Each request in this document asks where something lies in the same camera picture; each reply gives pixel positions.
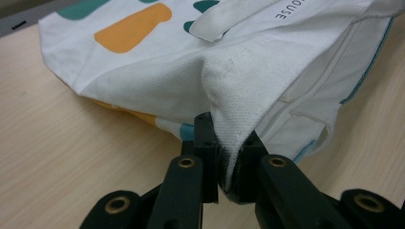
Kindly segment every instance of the light wood surface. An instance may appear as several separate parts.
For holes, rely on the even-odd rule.
[[[300,167],[339,198],[364,188],[405,198],[405,16],[398,17],[332,143]],[[0,228],[78,228],[115,190],[162,182],[181,143],[136,117],[76,96],[43,64],[36,26],[0,39]],[[203,228],[259,228],[253,205],[223,196],[204,205]]]

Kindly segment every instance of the green printed shape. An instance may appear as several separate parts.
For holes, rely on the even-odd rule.
[[[196,2],[193,4],[193,7],[200,11],[201,13],[204,13],[208,9],[212,8],[213,6],[217,5],[220,1],[201,1],[201,2]]]
[[[198,10],[201,13],[204,13],[208,9],[212,8],[213,6],[217,5],[220,1],[201,1],[201,2],[196,2],[193,4],[193,7]],[[190,27],[193,25],[194,21],[188,21],[184,23],[182,26],[185,31],[190,33]]]
[[[109,0],[84,0],[63,10],[59,10],[57,14],[69,20],[80,20],[108,1]]]

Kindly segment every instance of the canvas bag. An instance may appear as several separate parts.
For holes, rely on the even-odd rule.
[[[39,21],[41,51],[77,94],[183,140],[211,112],[230,193],[253,130],[271,154],[296,160],[327,144],[404,9],[399,0],[247,2],[83,1]]]

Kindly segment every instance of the teal printed shape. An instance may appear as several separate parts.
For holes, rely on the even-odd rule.
[[[180,139],[183,141],[194,140],[194,126],[182,123],[180,126]]]
[[[193,4],[193,7],[201,13],[204,13],[208,9],[212,8],[213,6],[217,5],[220,1],[201,1],[196,2]],[[194,21],[189,21],[184,23],[183,28],[185,31],[190,33],[190,27],[193,25]]]
[[[140,2],[142,2],[142,3],[154,3],[154,2],[157,2],[157,1],[159,1],[159,0],[139,0]]]
[[[84,0],[63,10],[59,10],[57,14],[69,20],[80,20],[87,17],[108,1],[109,0]]]

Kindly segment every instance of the fabric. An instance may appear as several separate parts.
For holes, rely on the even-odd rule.
[[[196,115],[211,112],[231,192],[253,130],[270,153],[290,158],[329,141],[341,101],[405,8],[400,0],[263,0],[241,17],[219,13],[237,6],[231,1],[83,1],[39,21],[43,58],[77,94],[182,139],[192,139]]]

